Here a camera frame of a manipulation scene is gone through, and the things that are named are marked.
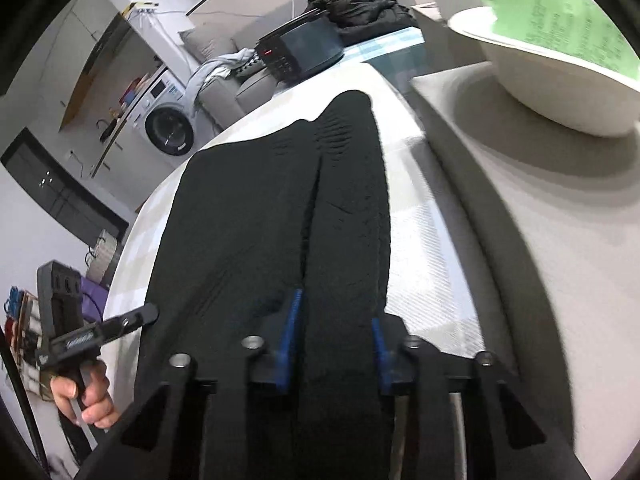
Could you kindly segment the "person left hand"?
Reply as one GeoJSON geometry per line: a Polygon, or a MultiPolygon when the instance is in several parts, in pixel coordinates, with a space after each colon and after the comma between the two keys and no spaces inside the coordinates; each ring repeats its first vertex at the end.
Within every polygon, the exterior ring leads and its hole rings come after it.
{"type": "Polygon", "coordinates": [[[64,376],[53,376],[50,389],[53,401],[58,410],[73,424],[79,425],[79,418],[75,415],[71,400],[81,398],[84,409],[81,419],[91,426],[108,429],[119,420],[120,413],[116,410],[113,400],[108,393],[110,382],[106,377],[106,365],[97,360],[89,367],[89,385],[85,391],[78,393],[78,387],[73,380],[64,376]]]}

